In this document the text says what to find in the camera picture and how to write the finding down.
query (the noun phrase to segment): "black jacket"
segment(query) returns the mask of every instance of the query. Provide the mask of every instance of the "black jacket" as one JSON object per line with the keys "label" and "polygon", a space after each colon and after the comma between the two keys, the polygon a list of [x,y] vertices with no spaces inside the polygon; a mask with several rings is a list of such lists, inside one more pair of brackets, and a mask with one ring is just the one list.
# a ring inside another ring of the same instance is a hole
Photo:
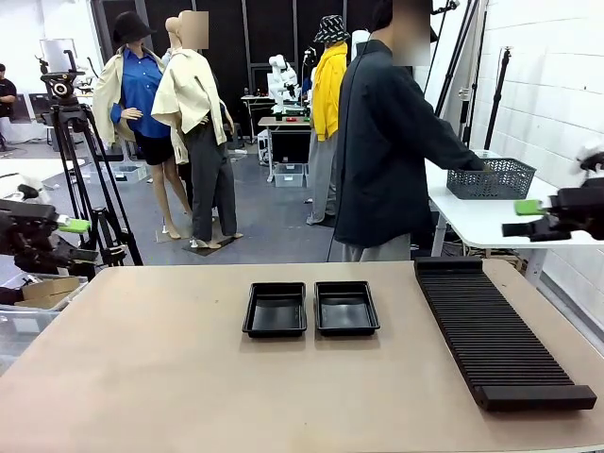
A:
{"label": "black jacket", "polygon": [[337,145],[335,239],[375,247],[429,219],[424,159],[444,169],[483,168],[449,123],[434,115],[408,70],[371,40],[344,76]]}

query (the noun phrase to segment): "black roller conveyor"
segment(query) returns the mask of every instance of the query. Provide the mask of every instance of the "black roller conveyor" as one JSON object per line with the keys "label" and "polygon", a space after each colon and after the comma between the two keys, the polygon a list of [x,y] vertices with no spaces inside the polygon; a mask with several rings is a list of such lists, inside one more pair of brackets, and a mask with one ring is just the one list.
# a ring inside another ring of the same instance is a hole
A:
{"label": "black roller conveyor", "polygon": [[482,272],[480,259],[418,259],[415,275],[470,393],[486,411],[589,410],[575,385]]}

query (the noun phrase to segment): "gray pants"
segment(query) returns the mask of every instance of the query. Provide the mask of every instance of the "gray pants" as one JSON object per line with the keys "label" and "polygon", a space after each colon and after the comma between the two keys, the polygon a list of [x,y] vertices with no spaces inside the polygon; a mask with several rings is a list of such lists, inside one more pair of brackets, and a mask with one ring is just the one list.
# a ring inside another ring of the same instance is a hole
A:
{"label": "gray pants", "polygon": [[324,142],[319,142],[317,134],[310,134],[309,173],[312,179],[312,214],[307,224],[319,224],[325,215],[336,213],[336,132]]}
{"label": "gray pants", "polygon": [[211,241],[212,203],[216,201],[220,226],[225,236],[237,232],[235,179],[227,144],[216,144],[212,121],[198,125],[185,135],[193,181],[193,237]]}
{"label": "gray pants", "polygon": [[411,259],[411,234],[398,236],[378,247],[361,248],[344,244],[342,262],[408,261]]}

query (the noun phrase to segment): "beige jacket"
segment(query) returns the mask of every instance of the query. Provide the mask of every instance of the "beige jacket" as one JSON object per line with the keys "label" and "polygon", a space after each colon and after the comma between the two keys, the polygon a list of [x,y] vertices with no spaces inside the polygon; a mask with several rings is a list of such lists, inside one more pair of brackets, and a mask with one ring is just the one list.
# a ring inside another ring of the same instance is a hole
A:
{"label": "beige jacket", "polygon": [[227,135],[220,104],[208,61],[194,50],[173,51],[159,83],[151,116],[186,134],[211,113],[217,144],[222,144],[227,141]]}
{"label": "beige jacket", "polygon": [[[103,68],[103,72],[94,87],[94,96],[92,99],[92,113],[96,122],[98,133],[103,142],[115,143],[115,133],[129,142],[135,142],[134,133],[128,127],[124,118],[117,125],[111,121],[111,109],[113,104],[119,104],[122,99],[122,76],[124,75],[124,49],[122,46]],[[143,49],[151,55],[158,64],[159,70],[163,73],[165,66],[161,59],[148,49]],[[182,138],[172,129],[170,138],[176,154],[176,163],[187,163],[188,153]]]}

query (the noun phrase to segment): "person's hand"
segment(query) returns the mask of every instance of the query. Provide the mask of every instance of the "person's hand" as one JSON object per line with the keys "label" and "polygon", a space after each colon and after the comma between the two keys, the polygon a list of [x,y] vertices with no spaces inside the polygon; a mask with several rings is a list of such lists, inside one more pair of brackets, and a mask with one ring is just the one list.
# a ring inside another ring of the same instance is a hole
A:
{"label": "person's hand", "polygon": [[143,113],[135,108],[123,109],[122,110],[122,118],[125,120],[139,120],[143,117]]}

